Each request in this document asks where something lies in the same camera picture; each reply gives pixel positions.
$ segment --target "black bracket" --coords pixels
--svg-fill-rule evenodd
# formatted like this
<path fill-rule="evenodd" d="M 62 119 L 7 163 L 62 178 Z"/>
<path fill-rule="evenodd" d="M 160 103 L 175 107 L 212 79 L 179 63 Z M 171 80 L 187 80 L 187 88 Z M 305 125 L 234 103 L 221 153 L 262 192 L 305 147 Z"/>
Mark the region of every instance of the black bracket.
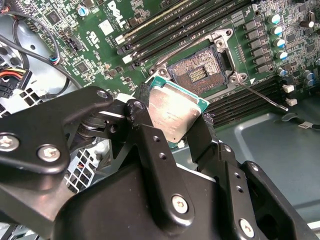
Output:
<path fill-rule="evenodd" d="M 91 86 L 1 118 L 0 138 L 12 136 L 17 142 L 14 150 L 1 151 L 0 182 L 31 190 L 57 187 L 70 163 L 67 140 L 74 134 L 70 130 L 112 102 L 109 93 Z"/>
<path fill-rule="evenodd" d="M 180 234 L 192 224 L 195 209 L 167 140 L 160 129 L 153 127 L 142 102 L 129 100 L 125 112 L 130 124 L 128 139 L 117 156 L 113 156 L 111 167 L 116 172 L 140 159 L 153 219 L 170 235 Z M 182 201 L 175 202 L 176 197 Z"/>
<path fill-rule="evenodd" d="M 219 142 L 208 127 L 210 119 L 200 116 L 187 133 L 187 140 L 199 172 L 215 178 L 219 185 L 221 234 L 228 239 L 259 240 L 246 175 L 238 168 L 233 150 Z"/>

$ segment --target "gray metal panel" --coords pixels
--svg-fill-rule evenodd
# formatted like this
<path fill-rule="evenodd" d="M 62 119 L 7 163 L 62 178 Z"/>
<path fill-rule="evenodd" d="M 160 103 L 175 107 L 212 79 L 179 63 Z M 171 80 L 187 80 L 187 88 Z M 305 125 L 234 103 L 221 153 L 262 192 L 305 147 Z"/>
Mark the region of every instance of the gray metal panel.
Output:
<path fill-rule="evenodd" d="M 308 122 L 320 124 L 320 99 L 309 98 L 290 110 Z M 320 220 L 320 131 L 282 122 L 268 113 L 217 132 L 235 152 L 236 159 L 259 164 L 308 223 Z M 190 169 L 188 148 L 174 153 Z"/>

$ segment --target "red wire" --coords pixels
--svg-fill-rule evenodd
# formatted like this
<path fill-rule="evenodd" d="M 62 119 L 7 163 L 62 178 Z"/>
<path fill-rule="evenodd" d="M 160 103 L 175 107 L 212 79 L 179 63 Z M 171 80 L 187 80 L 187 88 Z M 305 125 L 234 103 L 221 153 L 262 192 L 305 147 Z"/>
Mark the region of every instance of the red wire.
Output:
<path fill-rule="evenodd" d="M 17 77 L 19 79 L 22 79 L 22 76 L 20 74 L 18 74 L 16 72 L 12 72 L 12 71 L 2 71 L 2 72 L 0 72 L 0 78 L 3 75 L 13 75 L 13 76 L 15 76 L 15 77 Z"/>

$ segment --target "ram slot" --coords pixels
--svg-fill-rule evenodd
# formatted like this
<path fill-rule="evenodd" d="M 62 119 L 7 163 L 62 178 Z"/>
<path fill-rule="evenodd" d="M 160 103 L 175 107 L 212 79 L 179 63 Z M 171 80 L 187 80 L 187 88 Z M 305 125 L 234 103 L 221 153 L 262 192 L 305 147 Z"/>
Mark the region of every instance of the ram slot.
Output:
<path fill-rule="evenodd" d="M 286 98 L 281 92 L 281 86 L 276 78 L 263 81 L 252 88 L 281 104 Z M 242 89 L 211 103 L 206 113 L 212 114 L 214 126 L 220 127 L 271 107 L 264 99 L 247 89 Z"/>
<path fill-rule="evenodd" d="M 223 7 L 218 8 L 214 12 L 209 13 L 205 17 L 199 19 L 196 22 L 193 22 L 186 27 L 184 27 L 179 32 L 167 37 L 164 43 L 161 43 L 158 46 L 155 46 L 157 42 L 155 42 L 149 49 L 145 49 L 143 52 L 136 52 L 134 54 L 134 65 L 140 66 L 142 63 L 150 60 L 155 57 L 159 53 L 163 53 L 164 50 L 168 49 L 174 44 L 180 43 L 183 40 L 183 45 L 192 42 L 193 37 L 190 36 L 201 36 L 204 34 L 208 34 L 210 31 L 207 29 L 215 22 L 225 18 L 226 16 L 234 13 L 248 4 L 251 4 L 250 0 L 241 0 L 241 1 L 232 1 L 229 4 L 225 4 Z"/>
<path fill-rule="evenodd" d="M 128 38 L 126 43 L 120 48 L 121 50 L 118 50 L 118 53 L 123 54 L 127 53 L 129 50 L 134 50 L 134 45 L 139 44 L 140 41 L 144 41 L 156 32 L 162 33 L 166 31 L 166 29 L 169 30 L 169 26 L 183 24 L 185 21 L 192 18 L 194 13 L 200 14 L 202 11 L 206 10 L 204 5 L 208 2 L 214 6 L 215 4 L 223 1 L 224 0 L 194 0 L 192 2 L 188 2 L 188 4 L 183 5 L 175 11 L 163 16 L 159 21 L 147 27 L 144 31 L 138 31 L 137 34 Z"/>
<path fill-rule="evenodd" d="M 182 26 L 188 26 L 205 16 L 210 15 L 213 11 L 218 9 L 219 7 L 224 6 L 228 2 L 232 2 L 232 0 L 210 0 L 206 4 L 202 4 L 202 6 L 194 9 L 192 12 L 188 13 L 187 15 L 182 16 L 175 22 L 167 25 L 166 27 L 160 29 L 157 33 L 152 35 L 148 35 L 148 37 L 144 37 L 141 41 L 138 41 L 136 45 L 132 45 L 130 51 L 134 52 L 143 52 L 145 49 L 149 48 L 150 46 L 160 42 L 166 37 L 169 37 L 173 33 L 179 31 Z"/>
<path fill-rule="evenodd" d="M 174 12 L 175 10 L 177 10 L 183 6 L 188 6 L 190 4 L 192 5 L 193 3 L 196 3 L 197 1 L 200 1 L 200 0 L 175 1 L 176 4 L 172 4 L 172 5 L 170 5 L 170 7 L 166 7 L 164 10 L 162 10 L 162 11 L 158 12 L 156 15 L 150 17 L 148 21 L 143 22 L 143 23 L 135 26 L 134 28 L 130 29 L 129 31 L 124 33 L 121 36 L 121 38 L 124 41 L 131 40 L 135 36 L 135 34 L 138 34 L 141 30 L 144 30 L 145 28 L 148 29 L 149 27 L 152 27 L 155 23 L 161 21 L 166 16 L 170 16 L 170 14 L 172 12 Z"/>

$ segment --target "yellow wire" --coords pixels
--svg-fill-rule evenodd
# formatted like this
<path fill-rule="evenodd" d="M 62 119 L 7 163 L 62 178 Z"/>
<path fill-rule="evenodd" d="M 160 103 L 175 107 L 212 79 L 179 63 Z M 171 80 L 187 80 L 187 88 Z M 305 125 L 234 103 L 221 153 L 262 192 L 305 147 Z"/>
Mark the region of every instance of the yellow wire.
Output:
<path fill-rule="evenodd" d="M 16 71 L 16 72 L 20 72 L 20 73 L 26 73 L 26 70 L 19 69 L 19 68 L 9 67 L 9 68 L 6 68 L 6 70 Z"/>

